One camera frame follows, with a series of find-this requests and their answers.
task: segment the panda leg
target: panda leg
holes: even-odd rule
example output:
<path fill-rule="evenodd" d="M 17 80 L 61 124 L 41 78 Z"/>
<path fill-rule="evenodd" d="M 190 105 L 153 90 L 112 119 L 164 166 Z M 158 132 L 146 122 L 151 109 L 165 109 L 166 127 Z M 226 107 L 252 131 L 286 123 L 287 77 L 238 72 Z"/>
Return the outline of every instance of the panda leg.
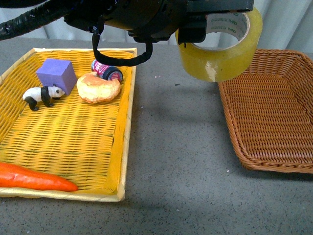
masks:
<path fill-rule="evenodd" d="M 48 108 L 53 106 L 53 103 L 50 103 L 50 100 L 43 100 L 43 102 L 44 102 L 44 105 Z"/>
<path fill-rule="evenodd" d="M 28 103 L 29 108 L 30 108 L 32 111 L 37 111 L 37 110 L 39 110 L 39 108 L 36 107 L 37 101 L 35 101 L 35 99 L 32 98 L 31 96 L 26 97 L 26 98 L 25 98 L 25 101 Z"/>

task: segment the black cable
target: black cable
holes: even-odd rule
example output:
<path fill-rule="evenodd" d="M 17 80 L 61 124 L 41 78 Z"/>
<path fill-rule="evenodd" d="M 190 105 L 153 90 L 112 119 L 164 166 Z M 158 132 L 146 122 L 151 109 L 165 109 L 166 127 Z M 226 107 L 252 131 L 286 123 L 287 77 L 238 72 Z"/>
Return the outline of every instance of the black cable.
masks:
<path fill-rule="evenodd" d="M 74 10 L 76 2 L 76 0 L 50 0 L 1 23 L 0 41 L 26 34 L 67 15 Z"/>
<path fill-rule="evenodd" d="M 153 52 L 152 42 L 146 42 L 146 52 L 143 53 L 142 55 L 139 55 L 131 59 L 112 58 L 112 57 L 103 55 L 98 51 L 99 41 L 100 41 L 100 35 L 94 33 L 92 36 L 92 47 L 93 47 L 94 57 L 101 64 L 105 64 L 105 65 L 128 66 L 128 67 L 137 66 L 149 60 Z"/>
<path fill-rule="evenodd" d="M 35 6 L 47 0 L 0 0 L 0 7 L 2 8 L 23 8 Z"/>

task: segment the panda figurine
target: panda figurine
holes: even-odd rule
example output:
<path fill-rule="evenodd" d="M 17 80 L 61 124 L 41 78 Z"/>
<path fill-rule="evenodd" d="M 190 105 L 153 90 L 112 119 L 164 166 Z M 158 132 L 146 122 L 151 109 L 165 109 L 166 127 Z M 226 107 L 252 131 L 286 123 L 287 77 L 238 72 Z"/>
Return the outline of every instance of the panda figurine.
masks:
<path fill-rule="evenodd" d="M 32 111 L 37 111 L 39 110 L 39 107 L 36 107 L 37 102 L 42 101 L 46 107 L 52 107 L 51 98 L 60 99 L 64 93 L 61 88 L 55 85 L 53 87 L 33 87 L 24 93 L 23 100 L 29 104 Z"/>

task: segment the packing tape roll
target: packing tape roll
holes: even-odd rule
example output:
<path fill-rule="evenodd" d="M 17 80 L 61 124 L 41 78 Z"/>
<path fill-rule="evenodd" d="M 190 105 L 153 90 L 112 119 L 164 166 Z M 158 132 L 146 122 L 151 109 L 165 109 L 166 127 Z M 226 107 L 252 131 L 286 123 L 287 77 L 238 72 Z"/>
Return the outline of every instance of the packing tape roll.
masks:
<path fill-rule="evenodd" d="M 254 8 L 248 13 L 223 13 L 207 16 L 207 32 L 233 35 L 238 43 L 217 50 L 207 50 L 193 43 L 179 45 L 182 65 L 195 78 L 222 82 L 243 73 L 250 65 L 262 32 L 262 17 Z"/>

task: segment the gray table surface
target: gray table surface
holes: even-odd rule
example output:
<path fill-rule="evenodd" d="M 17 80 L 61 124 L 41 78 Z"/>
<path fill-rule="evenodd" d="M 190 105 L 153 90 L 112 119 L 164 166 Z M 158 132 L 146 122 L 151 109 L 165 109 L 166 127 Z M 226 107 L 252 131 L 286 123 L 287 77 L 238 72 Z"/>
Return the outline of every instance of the gray table surface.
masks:
<path fill-rule="evenodd" d="M 0 74 L 33 47 L 91 48 L 91 42 L 1 41 Z M 0 198 L 0 234 L 309 235 L 312 181 L 310 174 L 244 169 L 217 84 L 189 76 L 176 46 L 155 45 L 137 67 L 125 200 Z"/>

